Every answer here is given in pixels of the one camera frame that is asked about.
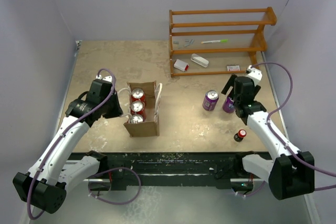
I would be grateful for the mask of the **purple Fanta can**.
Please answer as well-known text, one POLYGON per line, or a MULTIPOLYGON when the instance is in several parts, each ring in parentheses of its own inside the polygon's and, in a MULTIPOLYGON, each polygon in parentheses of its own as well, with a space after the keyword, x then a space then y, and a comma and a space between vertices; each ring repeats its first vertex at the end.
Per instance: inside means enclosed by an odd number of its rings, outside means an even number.
POLYGON ((226 113, 235 112, 234 100, 230 96, 227 96, 223 103, 222 108, 226 113))
POLYGON ((203 100, 203 108, 206 111, 212 111, 215 109, 217 101, 219 99, 219 95, 215 90, 209 90, 205 93, 205 97, 203 100))
POLYGON ((129 119, 129 123, 131 124, 138 124, 143 122, 144 122, 143 116, 140 114, 134 114, 129 119))

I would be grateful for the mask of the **red cola can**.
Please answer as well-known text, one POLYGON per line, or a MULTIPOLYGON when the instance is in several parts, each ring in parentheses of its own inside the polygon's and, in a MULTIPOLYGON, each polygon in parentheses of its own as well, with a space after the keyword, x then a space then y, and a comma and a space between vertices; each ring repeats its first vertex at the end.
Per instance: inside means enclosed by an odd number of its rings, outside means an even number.
POLYGON ((145 112, 145 105, 142 101, 134 101, 131 103, 130 109, 132 115, 143 115, 145 112))
POLYGON ((135 88, 131 91, 131 101, 145 102, 145 92, 140 88, 135 88))

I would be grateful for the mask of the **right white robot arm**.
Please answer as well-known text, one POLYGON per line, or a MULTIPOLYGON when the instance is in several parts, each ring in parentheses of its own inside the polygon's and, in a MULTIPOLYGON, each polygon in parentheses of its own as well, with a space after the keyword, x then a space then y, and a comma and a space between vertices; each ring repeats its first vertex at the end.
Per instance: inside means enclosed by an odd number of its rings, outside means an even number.
POLYGON ((269 118, 266 108, 255 100, 261 79, 259 70, 246 76, 232 74, 222 90, 232 98, 237 117, 259 137, 271 156, 266 160, 254 152, 244 153, 234 164, 234 173, 238 177, 252 173, 263 179, 278 200, 312 193, 314 171, 304 163, 314 165, 314 158, 294 146, 269 118))

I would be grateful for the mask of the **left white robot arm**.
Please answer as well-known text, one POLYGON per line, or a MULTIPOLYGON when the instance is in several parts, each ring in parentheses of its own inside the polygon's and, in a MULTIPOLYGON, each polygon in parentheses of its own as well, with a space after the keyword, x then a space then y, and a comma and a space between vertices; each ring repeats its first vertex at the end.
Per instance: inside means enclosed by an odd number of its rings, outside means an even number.
POLYGON ((85 178, 104 177, 108 172, 107 157, 90 151, 74 167, 63 169, 79 140, 101 117, 122 115, 115 79, 111 76, 93 80, 89 91, 72 101, 61 127, 47 149, 26 172, 13 178, 20 199, 47 213, 55 213, 66 195, 85 178))

